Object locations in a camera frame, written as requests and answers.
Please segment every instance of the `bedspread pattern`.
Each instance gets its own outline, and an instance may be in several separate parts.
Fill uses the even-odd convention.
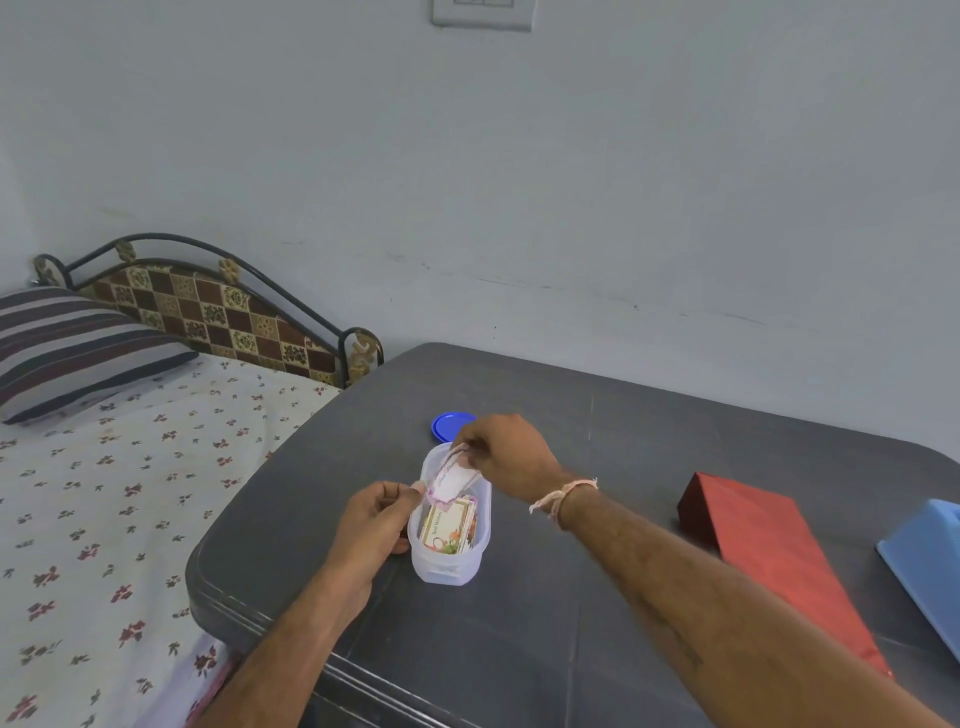
[[[202,355],[0,430],[0,719],[182,725],[228,657],[190,616],[187,557],[337,391]]]

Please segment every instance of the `money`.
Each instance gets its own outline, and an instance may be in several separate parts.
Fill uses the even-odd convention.
[[[479,471],[470,467],[467,450],[468,446],[461,445],[447,454],[437,475],[427,483],[426,502],[445,511],[460,494],[483,478]]]

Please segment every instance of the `hand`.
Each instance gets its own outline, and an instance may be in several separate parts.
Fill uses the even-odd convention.
[[[401,533],[422,498],[422,483],[410,487],[380,480],[347,501],[319,574],[343,599],[343,627],[367,606],[373,577],[387,557],[410,549]]]
[[[469,445],[473,468],[498,490],[534,503],[575,478],[561,468],[536,428],[519,415],[490,415],[464,425],[454,446]]]

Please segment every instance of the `gray table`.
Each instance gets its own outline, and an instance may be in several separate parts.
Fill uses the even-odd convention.
[[[569,468],[672,530],[694,471],[791,496],[899,682],[960,725],[960,665],[874,551],[927,498],[960,501],[960,465],[897,440],[441,344],[337,397],[243,488],[190,559],[200,626],[251,650],[324,560],[350,494],[418,477],[445,410],[521,413]],[[709,726],[573,539],[499,494],[473,581],[424,584],[409,557],[392,558],[316,695],[328,701],[318,710],[336,704],[386,726]]]

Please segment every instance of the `transparent container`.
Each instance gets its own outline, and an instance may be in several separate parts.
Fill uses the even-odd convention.
[[[437,445],[427,453],[420,470],[420,480],[429,483],[440,470],[446,454],[450,450],[450,443]],[[473,536],[473,547],[464,553],[451,555],[437,553],[426,546],[418,538],[420,519],[426,516],[429,507],[418,508],[407,522],[407,535],[410,538],[410,555],[414,562],[414,570],[423,581],[429,584],[445,584],[451,587],[461,587],[472,579],[480,569],[484,549],[490,542],[490,510],[491,485],[486,480],[479,480],[464,491],[465,496],[474,496],[477,499],[477,529]]]

